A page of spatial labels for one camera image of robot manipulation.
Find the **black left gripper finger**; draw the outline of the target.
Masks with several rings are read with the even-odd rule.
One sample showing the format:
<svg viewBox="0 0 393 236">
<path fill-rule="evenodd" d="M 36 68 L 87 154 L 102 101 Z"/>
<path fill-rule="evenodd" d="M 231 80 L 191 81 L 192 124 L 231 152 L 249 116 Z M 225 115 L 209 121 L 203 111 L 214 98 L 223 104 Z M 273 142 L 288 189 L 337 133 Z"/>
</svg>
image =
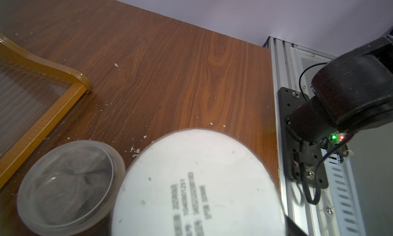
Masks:
<svg viewBox="0 0 393 236">
<path fill-rule="evenodd" d="M 285 216 L 288 236 L 307 236 L 288 216 Z"/>
</svg>

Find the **white lid jar bottom shelf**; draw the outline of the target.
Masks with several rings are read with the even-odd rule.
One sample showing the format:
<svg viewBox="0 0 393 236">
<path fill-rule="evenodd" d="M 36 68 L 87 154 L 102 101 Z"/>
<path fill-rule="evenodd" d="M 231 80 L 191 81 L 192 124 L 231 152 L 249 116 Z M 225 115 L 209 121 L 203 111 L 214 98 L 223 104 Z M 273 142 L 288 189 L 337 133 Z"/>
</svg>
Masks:
<svg viewBox="0 0 393 236">
<path fill-rule="evenodd" d="M 268 170 L 238 140 L 207 129 L 170 133 L 129 167 L 113 236 L 285 236 Z"/>
</svg>

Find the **small clear tub brown contents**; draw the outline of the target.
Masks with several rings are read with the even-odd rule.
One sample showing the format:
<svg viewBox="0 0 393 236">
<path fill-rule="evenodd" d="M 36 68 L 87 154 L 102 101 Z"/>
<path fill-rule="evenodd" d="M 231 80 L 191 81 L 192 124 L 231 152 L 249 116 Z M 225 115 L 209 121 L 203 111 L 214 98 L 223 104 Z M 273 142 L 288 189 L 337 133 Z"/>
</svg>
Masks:
<svg viewBox="0 0 393 236">
<path fill-rule="evenodd" d="M 25 175 L 17 195 L 18 215 L 40 236 L 79 234 L 110 214 L 125 173 L 123 158 L 106 143 L 64 144 Z"/>
</svg>

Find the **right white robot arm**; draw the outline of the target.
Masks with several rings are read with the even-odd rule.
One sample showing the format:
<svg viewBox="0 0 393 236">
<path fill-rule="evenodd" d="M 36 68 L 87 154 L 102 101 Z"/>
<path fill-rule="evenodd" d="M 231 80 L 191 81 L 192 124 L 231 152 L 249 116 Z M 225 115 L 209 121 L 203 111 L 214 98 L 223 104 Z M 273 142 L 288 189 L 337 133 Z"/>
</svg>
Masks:
<svg viewBox="0 0 393 236">
<path fill-rule="evenodd" d="M 314 96 L 284 114 L 294 142 L 318 142 L 339 131 L 355 134 L 393 121 L 393 35 L 384 35 L 322 67 Z"/>
</svg>

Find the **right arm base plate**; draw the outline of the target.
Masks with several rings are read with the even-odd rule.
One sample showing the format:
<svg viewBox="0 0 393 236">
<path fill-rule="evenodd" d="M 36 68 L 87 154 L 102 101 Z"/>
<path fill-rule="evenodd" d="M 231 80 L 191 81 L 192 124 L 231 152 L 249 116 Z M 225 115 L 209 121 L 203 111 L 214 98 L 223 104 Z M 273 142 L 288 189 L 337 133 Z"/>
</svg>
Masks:
<svg viewBox="0 0 393 236">
<path fill-rule="evenodd" d="M 322 189 L 329 185 L 322 159 L 320 141 L 332 130 L 324 120 L 321 104 L 313 97 L 295 97 L 298 92 L 282 87 L 278 90 L 279 122 L 283 154 L 283 171 L 287 179 Z"/>
</svg>

